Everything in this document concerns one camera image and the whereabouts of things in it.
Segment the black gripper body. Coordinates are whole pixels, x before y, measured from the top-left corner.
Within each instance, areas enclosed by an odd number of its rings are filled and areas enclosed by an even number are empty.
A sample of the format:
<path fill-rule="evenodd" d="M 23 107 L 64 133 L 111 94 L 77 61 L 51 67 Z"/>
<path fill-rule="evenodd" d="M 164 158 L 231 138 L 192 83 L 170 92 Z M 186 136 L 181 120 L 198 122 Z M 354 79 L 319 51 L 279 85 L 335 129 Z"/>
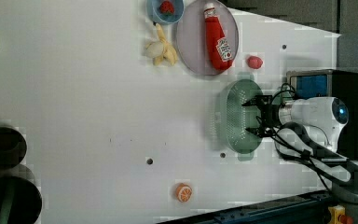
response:
<path fill-rule="evenodd" d="M 261 113 L 259 134 L 261 137 L 270 137 L 274 134 L 275 128 L 281 126 L 279 119 L 280 106 L 272 103 L 271 95 L 258 95 L 257 101 L 257 107 Z"/>

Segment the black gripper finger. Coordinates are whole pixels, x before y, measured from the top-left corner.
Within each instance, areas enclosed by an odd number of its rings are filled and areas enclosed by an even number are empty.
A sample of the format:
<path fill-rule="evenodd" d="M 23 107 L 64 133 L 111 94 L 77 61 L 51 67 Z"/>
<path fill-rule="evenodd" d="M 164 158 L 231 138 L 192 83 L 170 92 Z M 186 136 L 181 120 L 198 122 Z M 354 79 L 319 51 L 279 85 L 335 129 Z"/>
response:
<path fill-rule="evenodd" d="M 246 128 L 246 131 L 249 133 L 252 133 L 253 135 L 256 136 L 262 136 L 263 135 L 263 128 L 262 127 L 257 127 L 257 128 Z"/>
<path fill-rule="evenodd" d="M 248 101 L 246 101 L 245 103 L 242 104 L 242 106 L 259 106 L 260 105 L 260 97 L 256 96 Z"/>

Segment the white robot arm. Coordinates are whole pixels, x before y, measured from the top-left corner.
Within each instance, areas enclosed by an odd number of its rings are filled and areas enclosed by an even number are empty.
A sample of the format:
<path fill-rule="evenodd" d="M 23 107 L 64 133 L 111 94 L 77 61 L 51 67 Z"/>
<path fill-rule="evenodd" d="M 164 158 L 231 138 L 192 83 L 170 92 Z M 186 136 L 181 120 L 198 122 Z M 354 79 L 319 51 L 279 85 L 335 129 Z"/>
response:
<path fill-rule="evenodd" d="M 358 161 L 338 152 L 349 123 L 349 109 L 337 97 L 295 99 L 276 105 L 272 95 L 256 95 L 242 105 L 254 106 L 258 126 L 247 131 L 270 138 L 285 161 L 311 169 L 338 200 L 358 205 Z"/>

